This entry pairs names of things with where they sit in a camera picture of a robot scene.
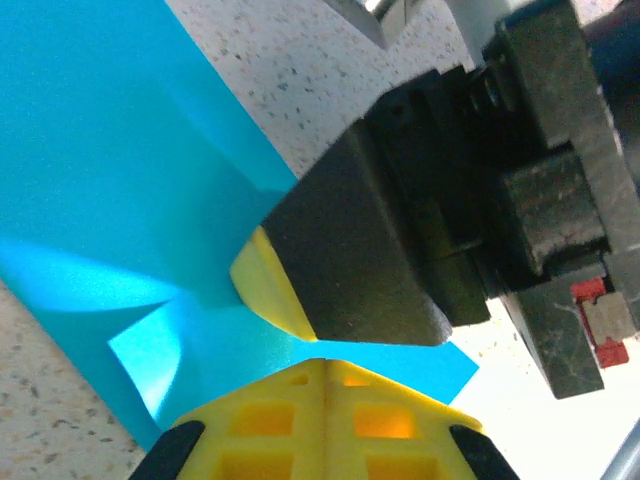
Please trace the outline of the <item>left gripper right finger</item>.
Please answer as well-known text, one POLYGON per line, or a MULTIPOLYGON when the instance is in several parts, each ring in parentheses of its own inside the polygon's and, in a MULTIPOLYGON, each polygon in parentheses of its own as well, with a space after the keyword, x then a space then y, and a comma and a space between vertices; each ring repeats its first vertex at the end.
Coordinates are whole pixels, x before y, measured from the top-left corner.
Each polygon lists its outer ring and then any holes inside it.
POLYGON ((329 360, 329 479, 516 479, 475 418, 379 374, 329 360))

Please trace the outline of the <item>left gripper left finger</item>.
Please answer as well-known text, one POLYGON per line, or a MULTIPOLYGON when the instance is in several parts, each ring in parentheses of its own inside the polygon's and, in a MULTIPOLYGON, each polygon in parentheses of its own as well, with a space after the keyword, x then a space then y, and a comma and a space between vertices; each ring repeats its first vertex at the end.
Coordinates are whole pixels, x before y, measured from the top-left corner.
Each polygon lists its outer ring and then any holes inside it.
POLYGON ((179 417, 132 479, 322 479, 326 361, 312 359, 179 417))

